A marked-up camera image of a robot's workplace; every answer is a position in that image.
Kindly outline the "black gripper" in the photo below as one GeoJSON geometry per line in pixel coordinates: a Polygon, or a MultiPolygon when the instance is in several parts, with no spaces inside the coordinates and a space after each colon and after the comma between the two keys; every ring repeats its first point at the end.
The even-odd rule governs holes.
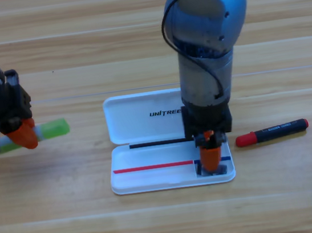
{"type": "Polygon", "coordinates": [[[227,102],[216,106],[181,107],[185,138],[193,138],[200,148],[201,164],[207,172],[216,171],[221,161],[221,147],[232,130],[232,115],[227,102]]]}
{"type": "Polygon", "coordinates": [[[0,71],[0,134],[10,140],[2,143],[4,153],[38,146],[30,101],[30,95],[19,83],[16,70],[0,71]]]}

